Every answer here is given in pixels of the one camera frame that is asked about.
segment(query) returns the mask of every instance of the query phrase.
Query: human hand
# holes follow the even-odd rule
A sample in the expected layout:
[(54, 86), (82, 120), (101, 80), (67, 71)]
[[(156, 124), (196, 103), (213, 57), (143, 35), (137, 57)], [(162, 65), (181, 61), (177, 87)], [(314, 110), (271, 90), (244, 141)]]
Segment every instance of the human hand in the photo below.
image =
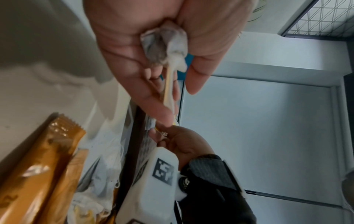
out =
[(156, 127), (167, 133), (167, 136), (163, 136), (155, 128), (149, 130), (149, 136), (157, 143), (158, 147), (164, 147), (176, 154), (179, 161), (179, 170), (192, 159), (202, 155), (214, 154), (207, 141), (195, 131), (174, 125), (165, 127), (159, 123), (156, 123)]
[[(173, 113), (160, 101), (162, 67), (149, 68), (140, 34), (166, 19), (187, 32), (189, 53), (195, 57), (185, 84), (195, 94), (231, 47), (257, 1), (84, 0), (84, 9), (116, 79), (148, 115), (171, 126)], [(175, 80), (173, 98), (177, 101), (179, 97)]]

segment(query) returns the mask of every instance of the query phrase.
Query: cabinet door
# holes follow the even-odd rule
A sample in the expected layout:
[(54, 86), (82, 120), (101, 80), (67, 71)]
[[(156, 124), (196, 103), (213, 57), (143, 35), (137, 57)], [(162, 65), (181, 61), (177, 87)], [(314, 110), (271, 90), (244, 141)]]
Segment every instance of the cabinet door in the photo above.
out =
[(180, 116), (243, 188), (341, 205), (329, 88), (210, 77)]
[(341, 209), (247, 195), (257, 224), (343, 224)]

